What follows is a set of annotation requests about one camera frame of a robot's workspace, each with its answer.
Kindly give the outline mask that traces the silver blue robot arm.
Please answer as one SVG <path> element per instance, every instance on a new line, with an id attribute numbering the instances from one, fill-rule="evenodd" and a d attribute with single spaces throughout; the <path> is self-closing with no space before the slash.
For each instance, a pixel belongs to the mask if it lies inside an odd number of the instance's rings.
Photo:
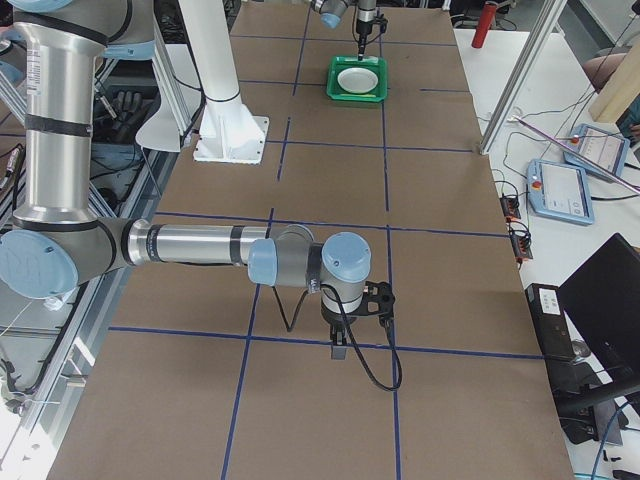
<path id="1" fill-rule="evenodd" d="M 95 63 L 154 55 L 152 3 L 16 1 L 13 20 L 27 44 L 26 197 L 1 239 L 2 280 L 46 299 L 147 262 L 246 267 L 256 284 L 319 293 L 331 355 L 343 358 L 370 301 L 371 252 L 361 236 L 318 243 L 301 225 L 157 225 L 89 209 Z"/>
<path id="2" fill-rule="evenodd" d="M 357 60 L 365 57 L 368 37 L 376 23 L 377 3 L 375 0 L 312 0 L 311 9 L 320 15 L 321 21 L 329 28 L 336 28 L 351 5 L 355 6 L 354 38 L 357 42 Z"/>

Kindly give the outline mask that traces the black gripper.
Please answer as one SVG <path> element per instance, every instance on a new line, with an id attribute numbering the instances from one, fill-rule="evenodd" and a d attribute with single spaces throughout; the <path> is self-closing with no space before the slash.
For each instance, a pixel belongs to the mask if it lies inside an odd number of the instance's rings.
<path id="1" fill-rule="evenodd" d="M 356 20 L 356 34 L 358 35 L 358 61 L 362 61 L 364 58 L 367 44 L 366 38 L 372 33 L 372 30 L 372 21 L 363 21 L 360 19 Z"/>
<path id="2" fill-rule="evenodd" d="M 344 360 L 347 353 L 345 332 L 347 332 L 347 327 L 351 326 L 358 318 L 360 318 L 360 315 L 356 315 L 354 313 L 346 313 L 345 315 L 342 315 L 339 312 L 330 310 L 324 304 L 321 305 L 321 315 L 331 327 L 331 359 Z"/>

